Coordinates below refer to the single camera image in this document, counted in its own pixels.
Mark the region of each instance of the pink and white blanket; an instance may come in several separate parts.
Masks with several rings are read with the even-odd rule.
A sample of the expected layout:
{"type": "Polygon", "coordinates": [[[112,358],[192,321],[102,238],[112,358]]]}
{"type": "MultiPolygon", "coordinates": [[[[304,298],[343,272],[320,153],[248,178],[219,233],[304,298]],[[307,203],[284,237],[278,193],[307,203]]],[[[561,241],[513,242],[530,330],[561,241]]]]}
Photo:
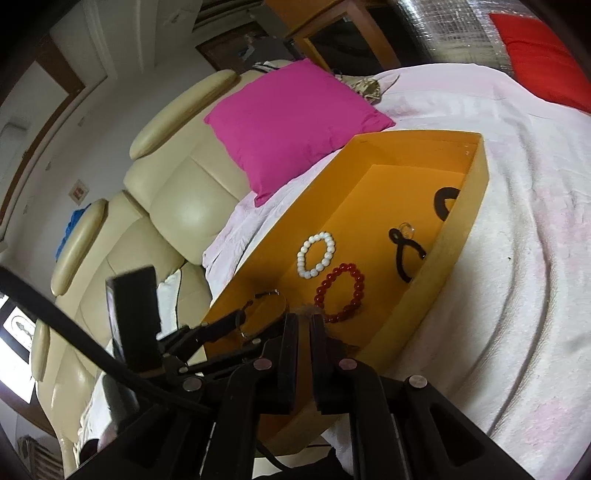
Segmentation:
{"type": "MultiPolygon", "coordinates": [[[[591,442],[591,117],[471,64],[384,72],[393,129],[480,132],[490,183],[462,254],[390,376],[422,374],[538,480],[591,442]]],[[[251,193],[203,255],[215,299],[336,153],[265,205],[251,193]]],[[[351,471],[346,419],[324,437],[351,471]]]]}

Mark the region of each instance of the plastic wrapped object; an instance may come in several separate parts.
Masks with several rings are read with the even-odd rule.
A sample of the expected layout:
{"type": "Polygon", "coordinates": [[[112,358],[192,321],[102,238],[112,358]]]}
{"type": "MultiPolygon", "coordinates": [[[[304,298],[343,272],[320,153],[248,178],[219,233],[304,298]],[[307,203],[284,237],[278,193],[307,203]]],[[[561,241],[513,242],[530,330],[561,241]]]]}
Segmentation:
{"type": "Polygon", "coordinates": [[[430,60],[476,63],[513,76],[509,56],[488,14],[533,17],[519,0],[388,0],[430,60]]]}

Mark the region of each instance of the blue fabric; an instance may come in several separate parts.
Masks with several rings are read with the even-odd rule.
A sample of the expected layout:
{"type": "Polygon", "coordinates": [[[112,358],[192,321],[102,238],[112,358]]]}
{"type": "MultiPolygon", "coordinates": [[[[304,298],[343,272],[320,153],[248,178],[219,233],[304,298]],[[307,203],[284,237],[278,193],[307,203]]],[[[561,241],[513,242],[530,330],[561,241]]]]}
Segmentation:
{"type": "Polygon", "coordinates": [[[78,223],[80,218],[82,217],[82,214],[86,211],[86,209],[89,206],[90,205],[87,205],[84,208],[81,208],[79,210],[75,210],[74,213],[72,213],[72,216],[70,217],[70,222],[68,222],[68,226],[66,227],[66,233],[64,234],[64,238],[61,239],[60,246],[57,248],[56,262],[57,262],[57,259],[60,257],[61,250],[64,248],[64,245],[66,244],[69,236],[72,234],[72,230],[74,229],[74,227],[76,226],[76,224],[78,223]]]}

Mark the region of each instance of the sofa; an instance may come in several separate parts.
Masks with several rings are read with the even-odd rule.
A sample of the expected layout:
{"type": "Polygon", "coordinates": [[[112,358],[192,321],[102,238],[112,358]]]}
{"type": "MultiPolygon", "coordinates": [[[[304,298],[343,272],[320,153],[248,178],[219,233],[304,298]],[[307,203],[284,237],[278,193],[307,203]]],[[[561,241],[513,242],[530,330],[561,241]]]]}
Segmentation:
{"type": "MultiPolygon", "coordinates": [[[[105,280],[129,270],[154,265],[162,282],[180,268],[179,324],[198,325],[207,312],[211,293],[201,266],[203,251],[250,188],[203,118],[261,75],[222,70],[167,105],[130,147],[134,163],[125,190],[93,202],[73,229],[51,290],[56,305],[102,346],[111,338],[105,280]]],[[[30,363],[69,475],[77,468],[73,447],[80,416],[99,371],[42,321],[35,327],[30,363]]]]}

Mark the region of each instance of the red beaded bracelet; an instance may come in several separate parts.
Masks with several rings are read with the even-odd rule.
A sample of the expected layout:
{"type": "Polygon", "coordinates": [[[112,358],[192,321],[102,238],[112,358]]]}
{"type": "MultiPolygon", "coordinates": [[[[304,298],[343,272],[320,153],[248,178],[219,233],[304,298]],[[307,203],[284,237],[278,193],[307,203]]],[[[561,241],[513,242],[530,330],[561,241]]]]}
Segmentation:
{"type": "Polygon", "coordinates": [[[365,275],[363,275],[354,263],[341,263],[338,267],[333,268],[333,271],[326,276],[320,287],[316,289],[316,297],[314,297],[314,306],[324,309],[324,295],[326,291],[332,285],[332,282],[336,280],[336,277],[341,273],[349,272],[349,274],[355,279],[355,291],[353,292],[353,300],[351,300],[343,309],[334,315],[326,315],[324,317],[325,323],[337,323],[342,322],[353,315],[355,310],[361,306],[361,299],[363,298],[363,289],[365,285],[365,275]]]}

